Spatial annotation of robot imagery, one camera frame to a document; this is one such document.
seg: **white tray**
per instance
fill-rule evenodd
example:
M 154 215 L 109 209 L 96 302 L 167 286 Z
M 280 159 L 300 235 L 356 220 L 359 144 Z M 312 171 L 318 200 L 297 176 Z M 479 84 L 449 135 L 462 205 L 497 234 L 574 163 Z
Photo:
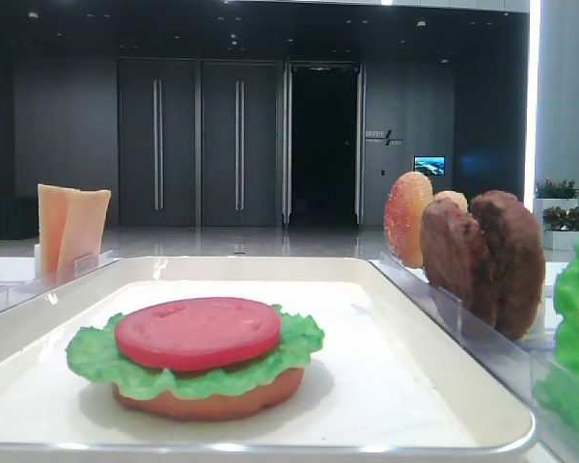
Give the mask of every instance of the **white tray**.
M 163 301 L 236 296 L 324 329 L 298 394 L 252 419 L 126 411 L 67 368 L 81 326 Z M 138 258 L 0 313 L 2 462 L 514 462 L 534 415 L 377 268 L 359 259 Z

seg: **lettuce leaf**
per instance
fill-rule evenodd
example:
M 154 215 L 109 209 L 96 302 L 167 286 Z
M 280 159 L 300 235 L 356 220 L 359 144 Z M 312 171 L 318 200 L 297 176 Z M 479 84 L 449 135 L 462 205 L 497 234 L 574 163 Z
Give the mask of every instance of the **lettuce leaf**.
M 555 359 L 578 376 L 552 368 L 537 382 L 534 395 L 579 436 L 579 240 L 575 250 L 576 257 L 556 279 L 553 303 L 564 318 L 556 332 Z
M 148 400 L 169 391 L 177 398 L 198 399 L 210 395 L 241 395 L 271 383 L 288 368 L 304 368 L 311 354 L 322 348 L 324 332 L 310 316 L 281 312 L 281 340 L 265 356 L 239 368 L 216 368 L 197 373 L 173 373 L 168 369 L 141 367 L 118 350 L 114 328 L 123 318 L 112 316 L 102 330 L 81 328 L 67 347 L 67 364 L 75 374 L 93 383 L 116 383 L 122 395 Z

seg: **brown meat patty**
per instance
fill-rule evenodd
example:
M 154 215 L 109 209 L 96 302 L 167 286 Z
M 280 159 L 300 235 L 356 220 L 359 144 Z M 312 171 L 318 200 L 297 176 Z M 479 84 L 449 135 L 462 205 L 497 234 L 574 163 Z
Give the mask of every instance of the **brown meat patty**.
M 470 203 L 494 262 L 498 294 L 496 330 L 517 340 L 528 331 L 538 311 L 545 278 L 540 225 L 515 196 L 488 191 Z
M 421 249 L 430 284 L 454 294 L 467 310 L 494 327 L 498 314 L 494 262 L 472 214 L 449 198 L 435 200 L 423 212 Z

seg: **white countertop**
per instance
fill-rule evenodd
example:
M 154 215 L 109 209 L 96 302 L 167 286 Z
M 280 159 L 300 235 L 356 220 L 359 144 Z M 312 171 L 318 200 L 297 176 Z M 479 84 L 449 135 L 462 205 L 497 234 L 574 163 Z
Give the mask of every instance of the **white countertop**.
M 548 262 L 547 276 L 545 283 L 553 285 L 556 276 L 567 266 L 567 262 Z M 422 270 L 414 270 L 413 273 L 419 278 L 425 280 L 425 274 Z M 11 286 L 35 279 L 35 259 L 34 258 L 0 258 L 0 286 Z M 561 317 L 553 310 L 551 299 L 545 301 L 545 326 L 547 329 L 554 329 L 561 321 Z M 532 449 L 526 463 L 554 463 L 558 462 L 542 446 L 536 446 Z

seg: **potted plant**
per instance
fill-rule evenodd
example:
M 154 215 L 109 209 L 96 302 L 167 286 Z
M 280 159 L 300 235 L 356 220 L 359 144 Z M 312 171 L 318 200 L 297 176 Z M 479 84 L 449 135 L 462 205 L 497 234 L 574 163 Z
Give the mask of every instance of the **potted plant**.
M 537 182 L 534 199 L 534 213 L 545 230 L 543 213 L 550 207 L 571 210 L 579 205 L 579 188 L 575 180 L 553 181 L 548 178 L 544 183 Z
M 549 207 L 543 212 L 543 220 L 543 246 L 553 251 L 572 251 L 579 239 L 579 206 L 570 210 Z

